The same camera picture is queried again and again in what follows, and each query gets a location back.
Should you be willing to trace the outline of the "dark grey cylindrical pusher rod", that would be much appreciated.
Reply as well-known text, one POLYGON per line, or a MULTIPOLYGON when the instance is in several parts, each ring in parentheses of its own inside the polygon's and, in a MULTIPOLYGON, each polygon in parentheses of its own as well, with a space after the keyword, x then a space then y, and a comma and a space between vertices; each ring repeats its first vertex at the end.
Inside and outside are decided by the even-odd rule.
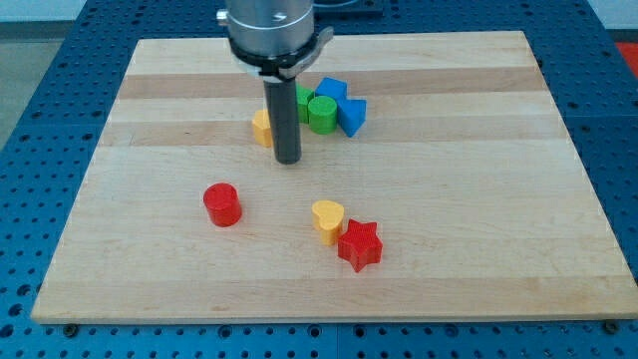
POLYGON ((301 159, 296 79, 264 83, 264 93, 276 160, 293 165, 301 159))

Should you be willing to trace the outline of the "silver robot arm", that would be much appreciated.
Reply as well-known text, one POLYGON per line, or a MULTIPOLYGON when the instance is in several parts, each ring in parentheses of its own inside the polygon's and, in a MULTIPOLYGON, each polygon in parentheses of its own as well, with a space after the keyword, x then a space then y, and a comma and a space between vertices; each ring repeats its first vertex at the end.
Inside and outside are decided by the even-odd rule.
POLYGON ((334 29, 315 29, 312 0, 226 0, 216 12, 230 50, 245 71, 263 81, 276 160, 302 156, 296 78, 320 56, 334 29))

